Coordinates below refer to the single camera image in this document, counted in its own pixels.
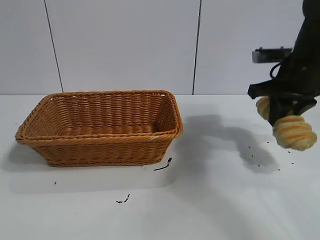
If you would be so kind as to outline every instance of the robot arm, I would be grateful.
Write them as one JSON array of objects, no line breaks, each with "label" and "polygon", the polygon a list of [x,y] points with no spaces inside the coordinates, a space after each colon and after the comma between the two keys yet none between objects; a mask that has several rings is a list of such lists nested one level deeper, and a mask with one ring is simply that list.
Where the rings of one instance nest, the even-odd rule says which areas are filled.
[{"label": "robot arm", "polygon": [[249,86],[252,99],[269,96],[269,123],[292,112],[301,115],[317,104],[320,95],[320,1],[304,0],[304,22],[289,56],[276,66],[278,74],[271,80]]}]

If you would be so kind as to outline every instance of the spiral bread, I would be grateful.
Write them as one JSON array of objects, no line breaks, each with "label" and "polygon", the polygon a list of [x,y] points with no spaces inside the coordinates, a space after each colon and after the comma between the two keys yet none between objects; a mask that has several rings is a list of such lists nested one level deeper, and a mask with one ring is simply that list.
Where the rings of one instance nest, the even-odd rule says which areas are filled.
[{"label": "spiral bread", "polygon": [[[265,120],[269,119],[269,98],[262,97],[256,103],[258,113]],[[283,148],[304,151],[317,142],[317,135],[312,131],[310,124],[302,116],[288,115],[278,119],[273,125],[273,136]]]}]

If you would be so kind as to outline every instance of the wicker basket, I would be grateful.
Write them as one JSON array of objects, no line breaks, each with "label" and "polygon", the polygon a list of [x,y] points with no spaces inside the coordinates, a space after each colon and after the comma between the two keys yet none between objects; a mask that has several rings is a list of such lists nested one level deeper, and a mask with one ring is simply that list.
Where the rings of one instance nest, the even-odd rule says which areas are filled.
[{"label": "wicker basket", "polygon": [[53,167],[147,165],[182,131],[167,91],[73,92],[42,99],[15,138]]}]

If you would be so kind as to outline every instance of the white table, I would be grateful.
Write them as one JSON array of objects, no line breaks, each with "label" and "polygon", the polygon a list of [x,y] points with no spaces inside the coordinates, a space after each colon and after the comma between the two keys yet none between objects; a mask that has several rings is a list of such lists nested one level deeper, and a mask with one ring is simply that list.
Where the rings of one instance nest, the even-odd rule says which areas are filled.
[{"label": "white table", "polygon": [[[248,96],[177,96],[184,134],[161,163],[76,168],[15,143],[41,98],[0,96],[1,239],[319,239],[320,143],[279,147]],[[304,117],[320,134],[320,107]]]}]

